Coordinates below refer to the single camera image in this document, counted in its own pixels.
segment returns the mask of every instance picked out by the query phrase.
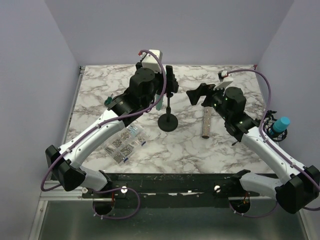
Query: metal bolt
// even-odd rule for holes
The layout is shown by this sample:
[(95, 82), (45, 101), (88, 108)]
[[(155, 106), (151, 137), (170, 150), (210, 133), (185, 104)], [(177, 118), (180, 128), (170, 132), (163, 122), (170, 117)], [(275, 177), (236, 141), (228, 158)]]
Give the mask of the metal bolt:
[(122, 192), (123, 194), (125, 194), (126, 192), (128, 192), (128, 189), (126, 189), (126, 188), (127, 188), (126, 186), (123, 186), (122, 188), (123, 188), (123, 189), (121, 189), (121, 192)]
[(219, 185), (215, 185), (213, 189), (214, 189), (214, 191), (216, 193), (220, 193), (221, 192), (221, 187)]
[(88, 192), (88, 189), (86, 188), (86, 187), (83, 187), (82, 189), (81, 189), (81, 192), (83, 193), (83, 194), (86, 194), (87, 192)]

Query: white wall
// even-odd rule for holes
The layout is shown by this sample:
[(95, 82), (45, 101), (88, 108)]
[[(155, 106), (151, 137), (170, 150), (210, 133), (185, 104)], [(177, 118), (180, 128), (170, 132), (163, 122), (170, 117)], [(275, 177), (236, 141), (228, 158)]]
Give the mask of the white wall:
[(79, 68), (43, 0), (0, 7), (0, 238), (27, 239)]
[[(305, 165), (320, 169), (320, 1), (295, 0), (258, 69), (270, 81), (271, 109), (291, 126), (281, 147)], [(264, 95), (267, 89), (259, 79)], [(317, 200), (312, 206), (320, 206)], [(312, 213), (314, 222), (320, 212)]]
[(82, 65), (256, 64), (293, 0), (45, 0)]

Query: white marble countertop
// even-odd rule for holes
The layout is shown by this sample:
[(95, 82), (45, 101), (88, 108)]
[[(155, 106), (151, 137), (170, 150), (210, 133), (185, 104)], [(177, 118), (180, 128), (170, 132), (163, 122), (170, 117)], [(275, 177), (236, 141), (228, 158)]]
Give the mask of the white marble countertop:
[[(271, 169), (242, 143), (230, 136), (223, 119), (213, 110), (209, 139), (201, 138), (202, 97), (191, 106), (187, 90), (200, 83), (218, 83), (218, 71), (250, 68), (251, 66), (173, 66), (179, 91), (171, 98), (172, 113), (179, 124), (173, 132), (158, 128), (158, 118), (166, 112), (164, 98), (160, 111), (154, 108), (136, 121), (149, 136), (149, 141), (130, 159), (118, 165), (103, 149), (97, 148), (83, 163), (93, 170), (109, 173), (237, 173), (248, 169), (256, 173), (271, 173)], [(75, 103), (67, 141), (92, 124), (106, 109), (108, 96), (123, 93), (134, 74), (134, 65), (87, 66)], [(246, 112), (252, 118), (261, 117), (263, 99), (256, 76), (252, 72), (233, 75), (233, 86), (242, 89), (246, 99)]]

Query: blue cap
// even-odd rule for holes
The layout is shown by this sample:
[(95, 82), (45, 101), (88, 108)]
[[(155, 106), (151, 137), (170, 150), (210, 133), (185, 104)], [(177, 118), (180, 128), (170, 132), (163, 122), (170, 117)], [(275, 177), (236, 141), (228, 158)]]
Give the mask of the blue cap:
[(290, 119), (286, 116), (281, 117), (273, 124), (273, 130), (276, 133), (282, 133), (290, 125)]

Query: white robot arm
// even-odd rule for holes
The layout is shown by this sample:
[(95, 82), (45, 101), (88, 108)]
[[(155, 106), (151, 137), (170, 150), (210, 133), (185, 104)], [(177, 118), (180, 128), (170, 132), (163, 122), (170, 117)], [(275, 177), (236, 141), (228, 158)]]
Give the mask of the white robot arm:
[(163, 69), (159, 50), (143, 50), (129, 87), (113, 98), (108, 109), (77, 137), (58, 149), (53, 145), (45, 151), (49, 170), (66, 191), (82, 186), (95, 191), (108, 189), (108, 176), (82, 166), (85, 159), (109, 137), (127, 127), (159, 101), (155, 96), (176, 93), (178, 83), (170, 65)]
[(266, 125), (269, 119), (262, 119), (265, 129), (260, 131), (260, 121), (245, 113), (247, 100), (242, 90), (233, 86), (227, 88), (233, 82), (227, 71), (220, 72), (218, 76), (221, 80), (218, 85), (201, 83), (197, 89), (186, 92), (191, 105), (196, 105), (201, 96), (206, 96), (202, 106), (213, 107), (224, 119), (227, 132), (254, 151), (278, 177), (274, 179), (243, 170), (234, 175), (233, 181), (245, 191), (275, 199), (287, 212), (296, 213), (319, 196), (317, 187), (308, 177), (319, 185), (320, 172), (314, 166), (307, 168), (274, 142), (279, 136), (286, 136), (288, 125), (282, 125), (270, 112), (269, 118), (274, 122)]

